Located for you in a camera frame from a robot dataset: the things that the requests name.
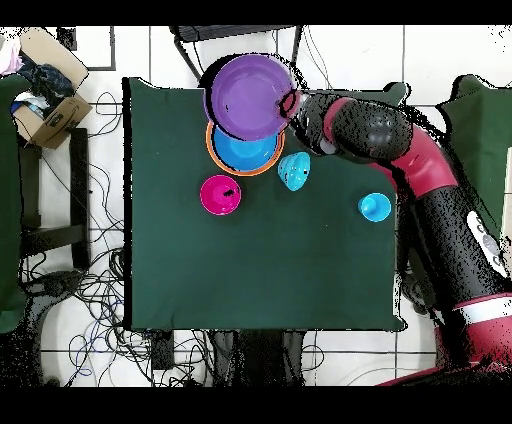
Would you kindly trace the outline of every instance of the chair leg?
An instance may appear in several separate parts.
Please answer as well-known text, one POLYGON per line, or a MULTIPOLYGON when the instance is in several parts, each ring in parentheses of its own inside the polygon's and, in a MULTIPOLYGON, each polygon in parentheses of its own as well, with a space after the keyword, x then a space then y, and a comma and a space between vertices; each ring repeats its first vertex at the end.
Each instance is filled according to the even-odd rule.
POLYGON ((297 25, 297 27, 295 28, 295 40, 293 41, 293 53, 292 53, 292 60, 291 60, 292 66, 297 65, 297 54, 299 53, 300 37, 302 35, 303 28, 304 28, 304 25, 297 25))
POLYGON ((174 37, 174 45, 176 46, 176 48, 178 49, 178 51, 181 54, 181 57, 183 57, 183 59, 185 60, 185 62, 188 65, 188 67, 190 68, 190 70, 192 71, 194 76, 196 77, 197 82, 199 82, 199 80, 201 79, 201 74, 199 73, 199 71, 196 69, 196 67, 194 66, 194 64, 190 60, 190 57, 188 56, 187 51, 181 45, 181 41, 180 41, 180 39, 177 36, 174 37))

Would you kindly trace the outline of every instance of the purple bowl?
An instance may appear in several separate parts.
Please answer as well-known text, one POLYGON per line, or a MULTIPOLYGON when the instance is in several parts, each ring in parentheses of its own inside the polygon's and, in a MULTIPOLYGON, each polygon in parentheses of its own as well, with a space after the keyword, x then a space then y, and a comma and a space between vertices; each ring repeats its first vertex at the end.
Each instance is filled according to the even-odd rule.
POLYGON ((280 62, 267 55, 246 54, 221 68, 205 102, 210 101, 214 115, 210 118, 226 134, 244 141, 261 140, 288 124, 279 104, 293 88, 293 79, 280 62))

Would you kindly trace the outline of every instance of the small blue cup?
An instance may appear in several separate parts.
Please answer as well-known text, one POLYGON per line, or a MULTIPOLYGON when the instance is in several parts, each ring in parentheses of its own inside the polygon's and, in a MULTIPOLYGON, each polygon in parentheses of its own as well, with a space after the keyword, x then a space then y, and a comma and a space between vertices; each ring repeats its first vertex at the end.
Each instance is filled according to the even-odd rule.
POLYGON ((391 202, 381 193, 364 196, 357 204, 359 212, 371 222, 384 221, 391 213, 391 202))
POLYGON ((285 156, 279 162, 277 173, 291 191, 297 191, 306 182, 311 168, 311 159, 306 152, 285 156))

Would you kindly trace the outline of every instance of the bowl rim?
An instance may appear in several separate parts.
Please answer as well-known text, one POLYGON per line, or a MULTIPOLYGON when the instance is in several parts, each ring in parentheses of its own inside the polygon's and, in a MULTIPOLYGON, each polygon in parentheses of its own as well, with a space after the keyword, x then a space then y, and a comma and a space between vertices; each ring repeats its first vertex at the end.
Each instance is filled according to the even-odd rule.
POLYGON ((208 149, 208 153, 210 154, 210 157, 213 159, 215 164, 220 169, 222 169, 223 171, 225 171, 231 175, 236 175, 237 177, 253 177, 255 175, 262 174, 263 172, 269 170, 272 166, 274 166, 277 163, 279 157, 281 156, 281 153, 283 152, 284 141, 285 141, 284 130, 282 130, 279 133, 279 135, 277 136, 277 148, 274 151, 274 154, 267 161, 267 163, 265 163, 265 165, 261 166, 260 168, 254 169, 252 171, 237 171, 237 170, 225 165, 215 154, 215 151, 213 150, 213 145, 212 145, 213 127, 214 127, 213 121, 208 121, 208 125, 206 126, 206 148, 208 149))

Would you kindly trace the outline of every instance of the floor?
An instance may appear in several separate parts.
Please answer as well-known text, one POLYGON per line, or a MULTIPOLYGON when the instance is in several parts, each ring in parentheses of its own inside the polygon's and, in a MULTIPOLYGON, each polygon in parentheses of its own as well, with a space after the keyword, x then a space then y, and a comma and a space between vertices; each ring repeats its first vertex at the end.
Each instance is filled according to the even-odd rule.
MULTIPOLYGON (((75 54, 89 67, 88 78, 79 88, 79 94, 96 110, 80 126, 96 133, 113 119, 104 131, 112 130, 121 119, 121 77, 141 77, 158 87, 196 87, 196 80, 173 44, 168 27, 114 27, 115 52, 112 54, 109 27, 77 27, 78 50, 75 54)), ((439 129, 445 123, 434 105, 450 95, 452 82, 458 75, 474 73, 496 86, 512 80, 512 31, 510 26, 311 26, 301 43, 298 67, 312 88, 326 85, 322 73, 313 63, 311 55, 322 68, 315 51, 320 51, 329 71, 330 83, 336 88, 382 89, 393 81, 405 81, 412 92, 408 103, 417 106, 439 129)), ((279 32, 279 52, 290 57, 294 30, 279 32)), ((193 60, 192 46, 187 50, 193 60)), ((275 50, 271 33, 211 40, 197 45, 202 66, 206 68, 215 59, 228 53, 270 52, 275 50)), ((45 151, 45 158, 59 177, 69 182, 66 145, 56 151, 45 151)), ((118 125, 112 132, 91 138, 90 161, 106 170, 111 179, 108 209, 117 218, 123 218, 123 128, 118 125)), ((66 188, 42 163, 41 210, 43 226, 69 223, 66 188)), ((91 174, 106 187, 107 179, 97 169, 91 174)), ((98 238, 102 229, 111 224, 101 206, 102 193, 97 182, 91 180, 91 209, 97 221, 91 240, 98 238)), ((505 214, 512 215, 512 183, 507 184, 505 214)), ((505 219, 512 224, 512 216, 505 219)), ((123 233, 106 231, 110 247, 123 245, 123 233)), ((93 257, 105 249, 103 240, 92 243, 93 257)), ((36 263, 38 258, 30 258, 36 263)), ((97 273, 107 267, 106 261, 95 265, 97 273)), ((71 268, 71 254, 67 248, 48 253, 48 260, 39 270, 50 272, 71 268)), ((432 367, 435 358, 433 328, 427 318, 414 313, 411 304, 400 301, 400 315, 407 322, 405 331, 386 332, 319 332, 317 345, 323 350, 315 355, 310 349, 303 354, 303 368, 319 363, 320 367, 306 371, 308 385, 374 385, 396 376, 432 367)), ((42 337, 42 360, 46 376, 56 376, 67 382, 76 367, 70 361, 82 355, 78 334, 90 331, 94 322, 88 309, 76 299, 69 299, 55 307, 47 317, 42 337)), ((187 332, 177 335, 178 342, 189 338, 187 332)), ((309 332, 305 344, 312 344, 314 333, 309 332)), ((177 357, 188 360, 190 343, 177 349, 177 357)), ((97 386, 97 378, 110 365, 109 378, 101 386, 147 386, 149 382, 136 364, 121 358, 114 360, 112 351, 101 343, 90 354, 88 369, 73 382, 74 386, 97 386)), ((201 375, 201 364, 194 374, 201 375)))

